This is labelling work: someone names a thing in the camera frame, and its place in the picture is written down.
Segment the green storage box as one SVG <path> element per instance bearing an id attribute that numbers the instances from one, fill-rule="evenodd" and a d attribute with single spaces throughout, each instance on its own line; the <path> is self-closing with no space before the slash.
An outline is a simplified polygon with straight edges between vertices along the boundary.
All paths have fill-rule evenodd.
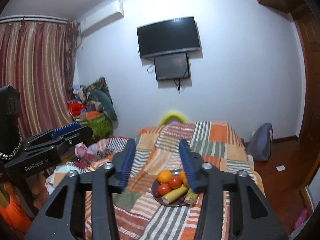
<path id="1" fill-rule="evenodd" d="M 113 133 L 111 121 L 104 113 L 91 120 L 80 121 L 79 124 L 81 126 L 89 126 L 93 130 L 92 141 L 94 142 L 108 138 Z"/>

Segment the mint green bowl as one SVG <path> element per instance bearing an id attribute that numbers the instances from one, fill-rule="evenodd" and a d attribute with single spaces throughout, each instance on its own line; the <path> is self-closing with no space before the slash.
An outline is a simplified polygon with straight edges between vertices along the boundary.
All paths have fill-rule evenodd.
<path id="1" fill-rule="evenodd" d="M 71 171 L 76 171 L 78 173 L 81 173 L 79 168 L 71 165 L 59 166 L 58 169 L 56 169 L 55 173 L 68 173 Z"/>

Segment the large black wall television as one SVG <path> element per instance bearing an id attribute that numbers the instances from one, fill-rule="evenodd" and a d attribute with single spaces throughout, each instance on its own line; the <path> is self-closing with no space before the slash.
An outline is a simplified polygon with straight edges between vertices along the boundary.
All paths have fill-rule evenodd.
<path id="1" fill-rule="evenodd" d="M 137 28 L 141 58 L 200 50 L 200 39 L 193 16 L 174 18 Z"/>

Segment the brown wooden door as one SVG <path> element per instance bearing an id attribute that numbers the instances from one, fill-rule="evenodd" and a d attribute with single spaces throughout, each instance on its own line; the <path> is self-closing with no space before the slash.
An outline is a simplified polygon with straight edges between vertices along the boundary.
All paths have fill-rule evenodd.
<path id="1" fill-rule="evenodd" d="M 293 14 L 305 66 L 305 108 L 300 137 L 319 144 L 319 23 L 306 5 Z"/>

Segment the pink rabbit toy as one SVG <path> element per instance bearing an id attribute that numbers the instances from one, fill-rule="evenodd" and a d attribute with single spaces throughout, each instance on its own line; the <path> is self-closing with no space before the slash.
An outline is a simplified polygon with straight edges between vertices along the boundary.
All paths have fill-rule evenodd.
<path id="1" fill-rule="evenodd" d="M 75 146 L 74 152 L 78 159 L 82 159 L 87 154 L 87 147 L 81 142 Z"/>

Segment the checkered floral quilt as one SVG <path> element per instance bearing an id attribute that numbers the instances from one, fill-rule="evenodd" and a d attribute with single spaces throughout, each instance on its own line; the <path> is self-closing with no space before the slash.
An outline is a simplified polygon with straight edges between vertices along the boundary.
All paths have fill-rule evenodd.
<path id="1" fill-rule="evenodd" d="M 52 191 L 63 179 L 65 173 L 55 173 L 59 166 L 75 166 L 80 169 L 81 173 L 94 171 L 103 163 L 103 161 L 111 160 L 112 155 L 121 152 L 125 148 L 127 141 L 128 138 L 126 137 L 109 137 L 101 139 L 90 146 L 86 146 L 87 154 L 82 159 L 78 159 L 74 156 L 72 160 L 58 165 L 54 169 L 53 174 L 46 179 L 46 188 L 49 191 Z"/>

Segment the purple round plate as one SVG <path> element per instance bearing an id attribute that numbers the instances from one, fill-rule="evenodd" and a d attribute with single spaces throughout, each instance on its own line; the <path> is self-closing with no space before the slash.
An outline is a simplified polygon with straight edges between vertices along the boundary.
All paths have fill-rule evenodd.
<path id="1" fill-rule="evenodd" d="M 184 170 L 161 170 L 152 185 L 152 195 L 161 205 L 194 205 L 198 194 L 188 186 Z"/>

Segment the yellow corn cob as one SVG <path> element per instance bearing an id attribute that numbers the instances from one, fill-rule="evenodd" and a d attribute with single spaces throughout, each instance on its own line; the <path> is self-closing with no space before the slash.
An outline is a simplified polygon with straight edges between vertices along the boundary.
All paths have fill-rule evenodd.
<path id="1" fill-rule="evenodd" d="M 198 198 L 198 194 L 195 193 L 192 189 L 189 189 L 187 194 L 185 195 L 184 202 L 188 205 L 193 205 L 196 203 Z"/>
<path id="2" fill-rule="evenodd" d="M 188 188 L 184 185 L 181 185 L 178 189 L 171 190 L 169 193 L 164 195 L 162 197 L 162 200 L 165 204 L 170 204 L 177 199 L 179 199 L 181 196 L 183 196 L 185 193 L 188 192 Z"/>

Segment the red tomato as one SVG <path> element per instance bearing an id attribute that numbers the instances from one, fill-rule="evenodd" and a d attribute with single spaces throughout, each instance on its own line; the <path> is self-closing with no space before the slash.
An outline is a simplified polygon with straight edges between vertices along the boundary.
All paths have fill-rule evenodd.
<path id="1" fill-rule="evenodd" d="M 183 184 L 181 178 L 179 176 L 172 176 L 168 182 L 170 188 L 172 190 L 178 189 Z"/>
<path id="2" fill-rule="evenodd" d="M 164 183 L 158 186 L 157 192 L 160 196 L 164 196 L 171 191 L 171 187 L 168 183 Z"/>

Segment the striped brown curtain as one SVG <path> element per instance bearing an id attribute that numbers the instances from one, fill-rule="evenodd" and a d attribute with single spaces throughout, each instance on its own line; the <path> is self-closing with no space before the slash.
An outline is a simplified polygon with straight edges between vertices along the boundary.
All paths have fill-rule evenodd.
<path id="1" fill-rule="evenodd" d="M 71 124 L 78 23 L 21 21 L 1 24 L 1 86 L 20 93 L 23 138 Z"/>

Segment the large orange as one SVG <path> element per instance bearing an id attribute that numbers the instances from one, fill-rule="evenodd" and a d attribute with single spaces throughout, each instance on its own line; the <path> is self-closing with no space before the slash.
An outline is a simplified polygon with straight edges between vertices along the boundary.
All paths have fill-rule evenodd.
<path id="1" fill-rule="evenodd" d="M 180 172 L 178 173 L 178 177 L 179 177 L 180 181 L 182 182 L 182 184 L 185 187 L 188 187 L 188 182 L 187 182 L 187 178 L 186 178 L 184 170 L 180 170 Z"/>
<path id="2" fill-rule="evenodd" d="M 160 184 L 166 184 L 170 181 L 172 176 L 173 176 L 173 174 L 170 170 L 161 170 L 157 174 L 157 180 Z"/>

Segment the red tomato front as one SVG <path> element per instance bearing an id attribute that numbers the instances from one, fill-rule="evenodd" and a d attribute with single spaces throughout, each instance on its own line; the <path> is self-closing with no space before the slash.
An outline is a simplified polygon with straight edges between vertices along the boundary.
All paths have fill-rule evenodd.
<path id="1" fill-rule="evenodd" d="M 168 182 L 170 188 L 172 190 L 178 189 L 183 184 L 181 178 L 179 176 L 172 176 Z"/>

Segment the blue grey backpack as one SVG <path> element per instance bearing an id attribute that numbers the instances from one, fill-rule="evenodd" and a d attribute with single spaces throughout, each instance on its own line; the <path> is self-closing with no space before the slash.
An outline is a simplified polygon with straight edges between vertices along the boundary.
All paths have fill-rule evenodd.
<path id="1" fill-rule="evenodd" d="M 246 152 L 253 157 L 254 161 L 268 161 L 272 152 L 272 144 L 273 127 L 271 123 L 265 123 L 253 134 Z"/>

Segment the white air conditioner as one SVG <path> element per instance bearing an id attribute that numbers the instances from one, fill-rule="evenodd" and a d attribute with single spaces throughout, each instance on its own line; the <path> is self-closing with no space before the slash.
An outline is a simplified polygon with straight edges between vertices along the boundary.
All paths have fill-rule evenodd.
<path id="1" fill-rule="evenodd" d="M 99 10 L 90 13 L 80 21 L 80 29 L 83 36 L 88 36 L 100 28 L 124 17 L 123 4 L 116 0 L 104 5 Z"/>

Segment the small black wall monitor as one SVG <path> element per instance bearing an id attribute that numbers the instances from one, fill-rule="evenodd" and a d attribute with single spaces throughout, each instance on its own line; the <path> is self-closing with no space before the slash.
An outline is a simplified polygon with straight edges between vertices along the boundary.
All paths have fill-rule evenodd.
<path id="1" fill-rule="evenodd" d="M 154 58 L 157 81 L 181 80 L 190 77 L 187 53 L 175 53 Z"/>

